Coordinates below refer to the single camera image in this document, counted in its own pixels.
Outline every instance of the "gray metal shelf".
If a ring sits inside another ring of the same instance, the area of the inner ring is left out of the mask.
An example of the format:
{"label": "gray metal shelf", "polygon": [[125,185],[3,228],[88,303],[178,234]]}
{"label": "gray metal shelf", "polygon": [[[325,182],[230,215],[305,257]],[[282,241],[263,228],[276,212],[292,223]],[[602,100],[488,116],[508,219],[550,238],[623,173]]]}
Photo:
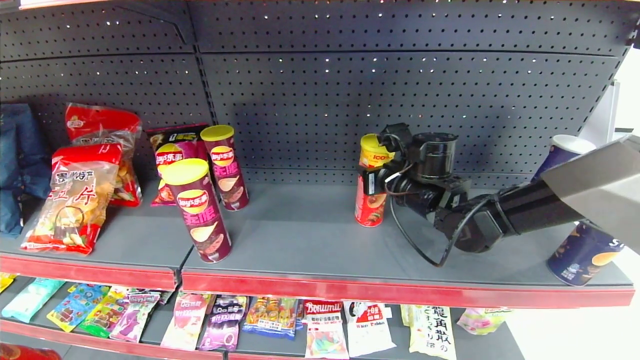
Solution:
{"label": "gray metal shelf", "polygon": [[[252,184],[249,191],[247,208],[224,212],[231,254],[216,264],[191,254],[182,268],[185,289],[451,307],[627,305],[634,293],[615,265],[583,288],[549,272],[545,260],[573,224],[507,238],[484,254],[454,249],[435,268],[401,236],[389,211],[377,228],[353,220],[354,186]],[[405,208],[398,215],[419,246],[442,251],[446,239],[431,224]]]}

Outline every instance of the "colorful snack packet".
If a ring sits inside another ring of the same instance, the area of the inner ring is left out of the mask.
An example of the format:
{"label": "colorful snack packet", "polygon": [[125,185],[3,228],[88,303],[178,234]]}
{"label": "colorful snack packet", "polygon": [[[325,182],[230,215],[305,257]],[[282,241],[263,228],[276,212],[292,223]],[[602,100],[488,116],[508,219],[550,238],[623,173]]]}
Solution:
{"label": "colorful snack packet", "polygon": [[238,325],[246,312],[247,298],[235,295],[218,295],[213,313],[200,342],[201,351],[224,347],[235,351],[238,342]]}
{"label": "colorful snack packet", "polygon": [[111,339],[140,342],[147,318],[160,299],[159,293],[145,295],[148,296],[125,298],[128,302],[127,308],[109,334]]}
{"label": "colorful snack packet", "polygon": [[120,144],[58,149],[51,193],[20,247],[89,254],[106,217],[121,155]]}
{"label": "colorful snack packet", "polygon": [[73,145],[119,143],[122,146],[122,159],[110,204],[140,205],[142,192],[132,162],[136,139],[142,134],[140,118],[124,110],[69,103],[65,124]]}
{"label": "colorful snack packet", "polygon": [[5,318],[16,318],[29,323],[35,313],[60,289],[65,283],[62,280],[36,278],[26,288],[11,300],[2,310]]}
{"label": "colorful snack packet", "polygon": [[173,318],[160,346],[195,350],[210,297],[211,294],[185,293],[180,290],[173,308]]}
{"label": "colorful snack packet", "polygon": [[287,297],[255,298],[242,331],[293,340],[296,337],[297,303],[298,299]]}
{"label": "colorful snack packet", "polygon": [[342,303],[338,301],[305,300],[306,358],[349,359],[341,310]]}
{"label": "colorful snack packet", "polygon": [[47,314],[47,319],[60,329],[70,332],[100,304],[108,292],[109,286],[78,284],[74,292]]}
{"label": "colorful snack packet", "polygon": [[[147,131],[151,148],[156,154],[158,175],[162,176],[162,170],[167,165],[182,159],[198,158],[207,161],[207,149],[200,138],[200,132],[207,126],[183,125]],[[160,205],[175,205],[175,197],[164,180],[160,180],[158,195],[151,202],[151,206]]]}
{"label": "colorful snack packet", "polygon": [[112,286],[107,296],[80,324],[80,329],[94,336],[108,338],[127,308],[128,303],[124,301],[126,293],[127,288]]}
{"label": "colorful snack packet", "polygon": [[375,302],[344,302],[349,355],[358,357],[396,347],[385,313],[388,308]]}
{"label": "colorful snack packet", "polygon": [[0,272],[0,293],[4,291],[15,279],[16,275],[8,272]]}
{"label": "colorful snack packet", "polygon": [[458,325],[474,335],[487,335],[498,329],[513,310],[468,307],[458,320]]}

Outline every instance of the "purple chip bag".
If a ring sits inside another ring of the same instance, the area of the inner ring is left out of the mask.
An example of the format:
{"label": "purple chip bag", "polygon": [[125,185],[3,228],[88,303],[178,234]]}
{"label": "purple chip bag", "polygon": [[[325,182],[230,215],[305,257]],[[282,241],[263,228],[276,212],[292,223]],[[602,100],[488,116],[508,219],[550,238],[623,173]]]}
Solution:
{"label": "purple chip bag", "polygon": [[202,337],[199,350],[209,351],[224,347],[235,351],[238,342],[240,320],[246,312],[244,296],[219,295]]}

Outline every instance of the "pegboard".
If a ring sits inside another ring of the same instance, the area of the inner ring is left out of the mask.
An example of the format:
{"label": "pegboard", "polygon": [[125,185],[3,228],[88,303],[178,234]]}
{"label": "pegboard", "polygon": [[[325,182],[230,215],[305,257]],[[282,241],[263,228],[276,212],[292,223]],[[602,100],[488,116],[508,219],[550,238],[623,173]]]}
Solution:
{"label": "pegboard", "polygon": [[537,51],[621,56],[624,1],[195,1],[203,52]]}

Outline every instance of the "gummy candy package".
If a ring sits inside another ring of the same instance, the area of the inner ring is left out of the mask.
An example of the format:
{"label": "gummy candy package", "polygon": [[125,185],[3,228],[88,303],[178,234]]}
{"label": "gummy candy package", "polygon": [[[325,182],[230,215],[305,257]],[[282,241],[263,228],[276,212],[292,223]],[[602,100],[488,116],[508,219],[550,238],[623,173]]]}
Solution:
{"label": "gummy candy package", "polygon": [[298,299],[257,297],[246,315],[242,331],[293,340],[296,337]]}
{"label": "gummy candy package", "polygon": [[4,307],[2,316],[29,323],[33,315],[64,283],[65,281],[62,280],[36,278]]}
{"label": "gummy candy package", "polygon": [[305,300],[306,358],[349,359],[347,341],[342,329],[341,310],[341,302]]}
{"label": "gummy candy package", "polygon": [[132,160],[136,139],[142,134],[140,118],[124,110],[69,103],[65,124],[73,145],[119,143],[122,146],[122,159],[110,204],[140,205],[142,192]]}
{"label": "gummy candy package", "polygon": [[227,351],[234,351],[238,341],[238,324],[246,312],[246,305],[247,298],[244,296],[218,295],[199,350],[223,347]]}
{"label": "gummy candy package", "polygon": [[78,284],[65,300],[58,304],[47,319],[60,329],[70,332],[89,315],[109,292],[109,286],[94,284]]}
{"label": "gummy candy package", "polygon": [[107,296],[80,324],[80,329],[94,336],[108,338],[128,305],[124,300],[126,293],[127,288],[112,286]]}
{"label": "gummy candy package", "polygon": [[126,296],[128,303],[124,313],[113,327],[109,337],[111,339],[140,342],[142,330],[147,324],[147,318],[158,303],[160,293],[146,293],[144,296]]}
{"label": "gummy candy package", "polygon": [[211,294],[185,293],[180,290],[173,308],[173,318],[160,346],[195,350],[210,297]]}
{"label": "gummy candy package", "polygon": [[474,335],[487,335],[498,329],[512,312],[506,307],[498,309],[468,307],[458,320],[458,325]]}

